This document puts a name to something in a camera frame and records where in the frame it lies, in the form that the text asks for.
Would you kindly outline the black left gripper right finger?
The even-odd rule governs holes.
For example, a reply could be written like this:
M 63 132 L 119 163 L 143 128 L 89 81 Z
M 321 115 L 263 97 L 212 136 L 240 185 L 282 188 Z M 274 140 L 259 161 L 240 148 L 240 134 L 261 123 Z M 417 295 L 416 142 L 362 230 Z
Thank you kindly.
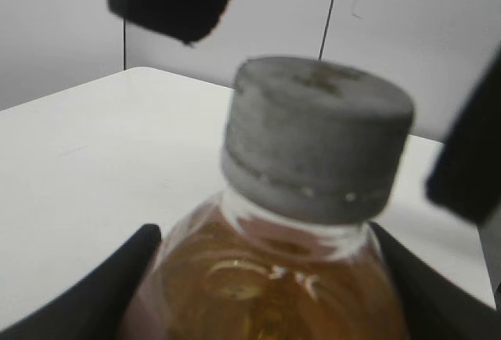
M 500 312 L 445 279 L 382 226 L 370 227 L 402 300 L 411 339 L 500 339 Z

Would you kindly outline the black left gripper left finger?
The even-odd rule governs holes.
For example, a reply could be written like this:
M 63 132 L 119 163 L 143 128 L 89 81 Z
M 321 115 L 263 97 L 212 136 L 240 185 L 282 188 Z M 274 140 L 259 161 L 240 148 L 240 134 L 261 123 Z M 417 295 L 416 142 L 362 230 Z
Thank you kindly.
M 115 339 L 129 302 L 161 243 L 160 227 L 140 226 L 89 275 L 1 331 L 2 339 Z

